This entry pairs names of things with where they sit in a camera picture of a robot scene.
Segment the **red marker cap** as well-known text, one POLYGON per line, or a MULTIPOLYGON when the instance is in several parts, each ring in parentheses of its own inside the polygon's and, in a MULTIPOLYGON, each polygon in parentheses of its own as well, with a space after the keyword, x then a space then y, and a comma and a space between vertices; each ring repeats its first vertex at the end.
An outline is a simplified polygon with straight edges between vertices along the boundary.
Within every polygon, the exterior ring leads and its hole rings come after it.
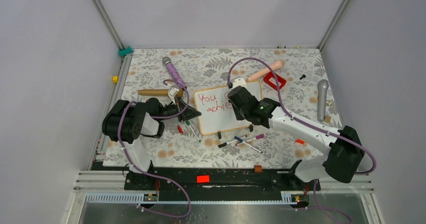
POLYGON ((178 129, 178 131, 179 131, 181 134, 183 134, 183 133, 184 133, 184 131, 183 131, 183 129, 182 129, 182 127, 181 127, 181 126, 177 126, 177 129, 178 129))

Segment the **yellow framed whiteboard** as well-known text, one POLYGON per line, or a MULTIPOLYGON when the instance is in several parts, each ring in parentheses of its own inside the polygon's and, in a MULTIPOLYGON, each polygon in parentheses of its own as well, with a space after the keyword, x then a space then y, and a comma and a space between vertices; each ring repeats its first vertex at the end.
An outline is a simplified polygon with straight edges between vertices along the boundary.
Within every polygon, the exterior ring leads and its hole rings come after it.
POLYGON ((236 119, 232 104, 229 102, 230 88, 225 86, 205 88, 196 91, 193 95, 197 111, 200 133, 204 136, 218 132, 228 132, 236 129, 247 128, 249 121, 236 119))

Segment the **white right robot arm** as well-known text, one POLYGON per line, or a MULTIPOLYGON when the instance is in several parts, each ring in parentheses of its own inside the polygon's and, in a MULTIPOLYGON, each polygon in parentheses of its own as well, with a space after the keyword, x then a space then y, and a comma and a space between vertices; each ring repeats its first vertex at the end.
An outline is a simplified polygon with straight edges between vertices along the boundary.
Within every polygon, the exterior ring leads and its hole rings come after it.
POLYGON ((245 87, 237 86, 228 93, 236 119, 253 125, 281 131, 301 139, 322 155, 292 165, 288 183, 296 190, 308 182, 331 177, 341 183, 350 183, 365 155, 356 130, 345 126, 342 130, 326 127, 302 116, 286 113, 281 104, 270 98, 258 100, 245 87))

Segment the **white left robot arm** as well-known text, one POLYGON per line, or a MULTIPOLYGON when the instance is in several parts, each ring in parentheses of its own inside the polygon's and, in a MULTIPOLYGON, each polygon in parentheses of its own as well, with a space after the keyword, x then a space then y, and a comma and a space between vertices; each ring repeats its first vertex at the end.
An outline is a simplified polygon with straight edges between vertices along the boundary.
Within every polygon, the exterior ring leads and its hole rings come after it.
POLYGON ((162 105, 157 98, 146 102, 118 100, 107 113, 101 126, 102 133, 117 142, 129 162, 129 170, 138 173, 136 182, 143 189, 155 185, 153 164, 146 153, 140 136, 158 139, 162 136, 166 119, 177 118, 180 122, 201 116, 195 108, 186 106, 182 98, 162 105))

